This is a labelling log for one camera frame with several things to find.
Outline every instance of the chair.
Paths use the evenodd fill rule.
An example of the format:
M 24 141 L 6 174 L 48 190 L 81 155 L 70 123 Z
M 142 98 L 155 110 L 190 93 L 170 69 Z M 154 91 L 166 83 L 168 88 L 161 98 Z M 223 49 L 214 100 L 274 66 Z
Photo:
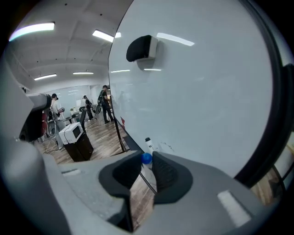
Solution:
M 82 125 L 82 128 L 83 128 L 84 133 L 86 133 L 86 129 L 85 129 L 85 117 L 86 117 L 86 113 L 87 113 L 87 110 L 84 109 L 84 110 L 82 111 L 81 118 L 80 118 L 80 120 L 79 120 L 79 122 L 80 122 L 81 125 Z

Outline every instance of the whiteboard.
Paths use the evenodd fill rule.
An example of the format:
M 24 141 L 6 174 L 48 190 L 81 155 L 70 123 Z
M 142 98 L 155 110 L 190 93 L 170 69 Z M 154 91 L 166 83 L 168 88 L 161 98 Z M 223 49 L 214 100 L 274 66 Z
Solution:
M 118 32 L 109 80 L 115 117 L 131 138 L 144 151 L 149 137 L 157 151 L 236 176 L 272 99 L 270 58 L 247 10 L 233 0 L 134 0 Z M 159 40 L 155 60 L 128 62 L 128 46 L 144 35 Z

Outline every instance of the ceiling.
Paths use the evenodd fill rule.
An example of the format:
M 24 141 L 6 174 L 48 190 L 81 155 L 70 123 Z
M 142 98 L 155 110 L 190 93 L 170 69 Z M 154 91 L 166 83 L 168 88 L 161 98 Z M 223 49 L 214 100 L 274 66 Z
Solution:
M 83 78 L 108 79 L 111 43 L 92 34 L 97 29 L 114 36 L 132 0 L 46 0 L 36 5 L 17 29 L 55 22 L 53 31 L 30 33 L 14 39 L 6 61 L 18 82 L 29 89 L 58 83 L 71 86 Z M 93 75 L 73 75 L 90 71 Z M 53 78 L 34 78 L 56 73 Z

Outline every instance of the wooden floor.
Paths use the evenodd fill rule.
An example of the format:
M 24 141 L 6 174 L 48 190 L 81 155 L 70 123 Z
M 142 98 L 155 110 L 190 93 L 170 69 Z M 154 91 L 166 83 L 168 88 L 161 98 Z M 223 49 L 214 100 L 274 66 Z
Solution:
M 100 117 L 98 120 L 94 119 L 93 121 L 86 122 L 85 127 L 89 140 L 94 148 L 90 160 L 115 157 L 115 154 L 122 152 L 114 122 L 104 124 L 104 121 L 102 121 Z M 127 134 L 120 125 L 119 132 L 124 146 L 129 149 L 123 139 Z M 48 154 L 54 156 L 57 164 L 73 162 L 64 148 L 61 151 L 56 150 L 57 145 L 54 141 L 50 141 L 49 143 L 47 140 L 41 144 L 35 143 L 35 146 L 40 152 L 48 152 Z M 268 205 L 275 200 L 269 181 L 276 179 L 277 176 L 275 172 L 270 170 L 268 174 L 251 189 L 264 205 Z M 137 229 L 152 213 L 154 193 L 149 189 L 141 176 L 138 176 L 130 191 L 132 221 L 134 229 Z

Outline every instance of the backpack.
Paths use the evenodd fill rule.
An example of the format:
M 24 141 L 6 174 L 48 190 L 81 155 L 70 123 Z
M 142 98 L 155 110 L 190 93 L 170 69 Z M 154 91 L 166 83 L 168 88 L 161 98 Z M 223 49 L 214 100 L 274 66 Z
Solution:
M 98 101 L 97 101 L 98 105 L 104 104 L 104 98 L 103 98 L 102 92 L 103 90 L 100 92 L 100 95 L 98 97 Z

